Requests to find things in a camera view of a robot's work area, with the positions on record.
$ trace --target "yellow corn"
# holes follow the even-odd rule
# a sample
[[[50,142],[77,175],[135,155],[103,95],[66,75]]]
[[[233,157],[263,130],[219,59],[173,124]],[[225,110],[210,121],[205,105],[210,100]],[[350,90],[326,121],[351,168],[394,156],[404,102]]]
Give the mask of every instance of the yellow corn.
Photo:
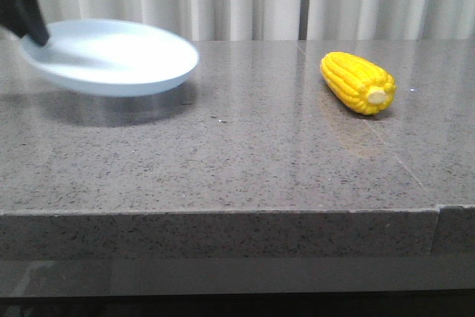
[[[320,70],[333,93],[357,113],[376,114],[393,101],[393,76],[366,59],[330,52],[321,60]]]

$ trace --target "plate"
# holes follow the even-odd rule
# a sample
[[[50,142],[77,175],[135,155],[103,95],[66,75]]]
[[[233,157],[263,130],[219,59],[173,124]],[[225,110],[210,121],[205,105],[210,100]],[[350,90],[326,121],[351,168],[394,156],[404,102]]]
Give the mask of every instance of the plate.
[[[23,57],[59,86],[108,97],[156,94],[185,82],[196,48],[166,30],[136,22],[82,19],[47,26],[50,40],[21,40]]]

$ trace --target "dark floor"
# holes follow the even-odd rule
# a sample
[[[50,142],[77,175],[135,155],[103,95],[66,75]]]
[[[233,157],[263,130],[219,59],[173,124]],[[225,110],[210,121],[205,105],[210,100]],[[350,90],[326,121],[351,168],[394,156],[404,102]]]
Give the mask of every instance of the dark floor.
[[[0,316],[475,317],[475,290],[417,293],[147,296],[139,298],[0,298]]]

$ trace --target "gray speckled countertop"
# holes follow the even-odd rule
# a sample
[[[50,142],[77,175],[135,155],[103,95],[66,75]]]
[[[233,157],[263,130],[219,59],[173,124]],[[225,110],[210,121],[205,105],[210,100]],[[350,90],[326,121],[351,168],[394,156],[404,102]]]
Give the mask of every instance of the gray speckled countertop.
[[[475,251],[475,42],[200,42],[189,81],[102,98],[0,42],[0,259]],[[390,109],[348,111],[318,64],[365,56]]]

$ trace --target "white plate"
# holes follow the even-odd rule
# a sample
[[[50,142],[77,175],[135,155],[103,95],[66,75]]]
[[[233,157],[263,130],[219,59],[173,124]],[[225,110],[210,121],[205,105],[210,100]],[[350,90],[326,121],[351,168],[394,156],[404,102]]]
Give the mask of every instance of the white plate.
[[[45,79],[87,94],[135,97],[183,83],[198,63],[198,52],[168,31],[107,19],[55,22],[50,41],[38,46],[22,39],[24,58]]]

